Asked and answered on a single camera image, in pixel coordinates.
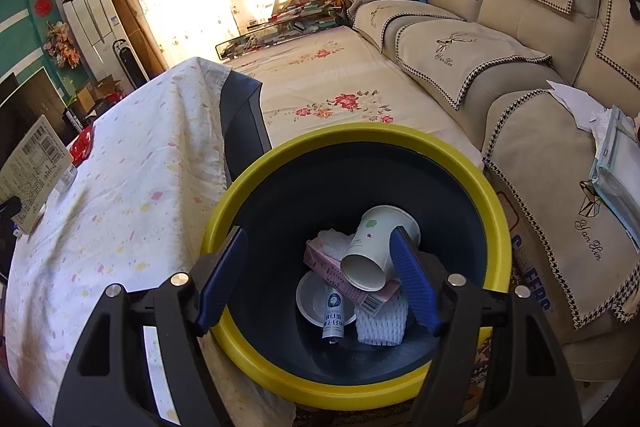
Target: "beige sofa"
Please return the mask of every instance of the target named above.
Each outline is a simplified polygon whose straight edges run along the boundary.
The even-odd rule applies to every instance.
[[[640,344],[640,257],[590,191],[590,133],[548,80],[640,111],[628,0],[344,0],[353,28],[482,150],[516,267],[579,380],[619,378]]]

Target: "yellow rim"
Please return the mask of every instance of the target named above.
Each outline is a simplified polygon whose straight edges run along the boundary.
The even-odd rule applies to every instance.
[[[312,150],[333,144],[374,141],[414,150],[434,160],[465,187],[482,220],[487,243],[484,287],[506,292],[511,276],[511,243],[506,218],[494,190],[465,156],[443,141],[409,127],[379,123],[329,126],[298,136],[256,160],[229,187],[209,220],[201,254],[216,251],[225,240],[238,210],[252,190],[273,171]],[[367,385],[329,385],[296,377],[258,353],[236,326],[228,308],[213,328],[228,357],[252,380],[273,393],[310,407],[364,410],[384,407],[418,394],[430,362],[402,377]],[[482,328],[478,344],[490,334]]]

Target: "silver bolt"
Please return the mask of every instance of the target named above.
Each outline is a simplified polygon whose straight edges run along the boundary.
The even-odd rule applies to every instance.
[[[464,286],[466,284],[465,276],[459,273],[452,273],[447,278],[447,281],[449,281],[449,284],[452,286]]]
[[[526,286],[516,286],[515,292],[521,299],[528,299],[531,296],[531,290]]]
[[[120,295],[121,291],[122,286],[120,286],[119,284],[110,284],[109,286],[107,286],[107,289],[104,291],[104,293],[108,297],[115,297],[116,295]]]
[[[171,277],[171,284],[174,286],[184,286],[189,282],[189,274],[185,272],[175,273]]]

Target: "white plastic bowl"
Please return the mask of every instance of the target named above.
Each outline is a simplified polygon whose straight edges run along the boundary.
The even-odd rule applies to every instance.
[[[296,289],[296,304],[300,313],[304,315],[306,320],[319,328],[324,326],[324,307],[328,293],[329,285],[313,270],[302,276]],[[343,311],[344,316],[349,317],[344,322],[346,326],[356,319],[353,302],[347,298],[344,299]]]

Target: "pink box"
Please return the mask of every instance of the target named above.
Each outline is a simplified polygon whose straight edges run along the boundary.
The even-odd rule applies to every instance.
[[[328,284],[338,290],[342,295],[357,304],[368,315],[375,317],[382,305],[387,302],[400,283],[396,280],[386,282],[382,290],[366,292],[351,284],[340,270],[340,261],[329,257],[322,249],[322,243],[318,238],[306,242],[306,250],[303,261],[305,264]]]

